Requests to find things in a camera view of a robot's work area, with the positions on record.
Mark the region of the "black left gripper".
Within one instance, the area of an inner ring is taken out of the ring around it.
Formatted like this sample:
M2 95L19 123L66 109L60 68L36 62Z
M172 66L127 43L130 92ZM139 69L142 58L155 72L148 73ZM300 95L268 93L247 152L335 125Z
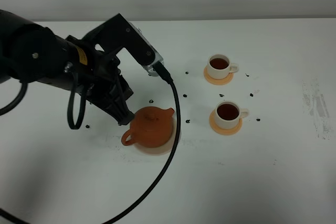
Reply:
M77 39L71 35L66 41L75 46L79 63L74 66L79 81L87 84L86 98L107 114L119 125L128 125L134 114L129 110L126 100L133 95L119 69L120 60L114 51L96 49L96 43Z

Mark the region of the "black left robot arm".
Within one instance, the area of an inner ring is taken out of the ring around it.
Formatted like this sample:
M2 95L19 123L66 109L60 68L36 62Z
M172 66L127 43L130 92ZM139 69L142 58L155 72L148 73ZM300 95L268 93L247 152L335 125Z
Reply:
M134 119L126 104L133 92L119 64L115 52L73 36L63 39L48 27L1 11L1 80L15 78L23 85L40 82L68 90L71 129L80 128L87 102L120 125Z

